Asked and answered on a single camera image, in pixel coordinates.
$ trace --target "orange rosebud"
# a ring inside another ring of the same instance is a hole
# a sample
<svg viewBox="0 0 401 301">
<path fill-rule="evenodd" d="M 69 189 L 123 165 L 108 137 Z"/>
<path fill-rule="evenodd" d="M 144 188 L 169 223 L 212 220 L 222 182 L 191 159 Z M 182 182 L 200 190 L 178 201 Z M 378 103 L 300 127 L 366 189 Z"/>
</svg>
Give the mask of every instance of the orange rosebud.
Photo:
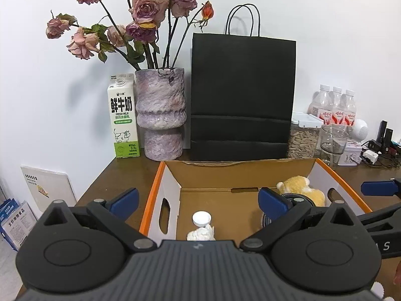
<svg viewBox="0 0 401 301">
<path fill-rule="evenodd" d="M 214 14 L 215 12 L 213 11 L 212 4 L 207 1 L 202 9 L 202 20 L 209 20 Z"/>
</svg>

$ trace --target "milk carton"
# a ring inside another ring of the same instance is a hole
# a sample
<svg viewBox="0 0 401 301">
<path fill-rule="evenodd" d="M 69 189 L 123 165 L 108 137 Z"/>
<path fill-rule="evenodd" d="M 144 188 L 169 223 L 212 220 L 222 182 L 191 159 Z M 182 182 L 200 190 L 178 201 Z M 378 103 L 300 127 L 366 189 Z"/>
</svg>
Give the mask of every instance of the milk carton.
<svg viewBox="0 0 401 301">
<path fill-rule="evenodd" d="M 107 93 L 114 149 L 116 150 L 117 158 L 139 156 L 135 117 L 134 74 L 111 76 Z"/>
</svg>

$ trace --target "red and white bottle label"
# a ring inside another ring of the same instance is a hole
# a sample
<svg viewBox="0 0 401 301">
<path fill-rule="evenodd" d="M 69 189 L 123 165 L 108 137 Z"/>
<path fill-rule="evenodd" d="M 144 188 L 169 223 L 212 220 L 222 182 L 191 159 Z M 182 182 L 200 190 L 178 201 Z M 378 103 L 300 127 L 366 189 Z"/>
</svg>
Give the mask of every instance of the red and white bottle label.
<svg viewBox="0 0 401 301">
<path fill-rule="evenodd" d="M 326 111 L 325 109 L 318 109 L 314 107 L 312 110 L 312 114 L 317 116 L 319 119 L 323 120 L 323 124 L 330 124 L 332 118 L 332 112 Z"/>
<path fill-rule="evenodd" d="M 340 109 L 333 109 L 333 115 L 331 116 L 330 123 L 342 124 L 343 119 L 344 119 L 344 111 Z"/>
<path fill-rule="evenodd" d="M 355 112 L 345 112 L 344 113 L 343 124 L 345 124 L 345 125 L 354 125 L 355 115 L 356 115 Z"/>
</svg>

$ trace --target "vase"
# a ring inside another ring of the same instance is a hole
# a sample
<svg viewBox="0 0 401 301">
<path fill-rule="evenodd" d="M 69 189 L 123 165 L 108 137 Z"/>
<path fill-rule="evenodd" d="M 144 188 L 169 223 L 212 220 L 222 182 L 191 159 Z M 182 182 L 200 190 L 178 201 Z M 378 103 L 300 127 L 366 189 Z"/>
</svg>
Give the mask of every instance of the vase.
<svg viewBox="0 0 401 301">
<path fill-rule="evenodd" d="M 177 128 L 186 121 L 184 69 L 136 71 L 137 123 L 145 130 L 145 155 L 155 161 L 182 154 Z"/>
</svg>

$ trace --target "clear water bottle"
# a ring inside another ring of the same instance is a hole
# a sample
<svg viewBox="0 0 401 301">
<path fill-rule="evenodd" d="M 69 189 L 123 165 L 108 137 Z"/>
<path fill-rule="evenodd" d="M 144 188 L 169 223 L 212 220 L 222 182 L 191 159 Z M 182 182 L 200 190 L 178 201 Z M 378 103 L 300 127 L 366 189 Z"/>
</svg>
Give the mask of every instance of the clear water bottle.
<svg viewBox="0 0 401 301">
<path fill-rule="evenodd" d="M 354 125 L 355 115 L 356 115 L 354 93 L 355 92 L 352 90 L 345 91 L 345 112 L 342 124 Z"/>
<path fill-rule="evenodd" d="M 345 104 L 341 99 L 342 88 L 333 87 L 333 91 L 330 92 L 333 100 L 333 110 L 331 117 L 331 124 L 343 124 L 344 112 L 346 110 Z"/>
<path fill-rule="evenodd" d="M 330 86 L 320 85 L 319 94 L 308 107 L 308 114 L 313 114 L 322 119 L 324 124 L 330 124 L 332 118 L 333 102 L 329 96 Z"/>
</svg>

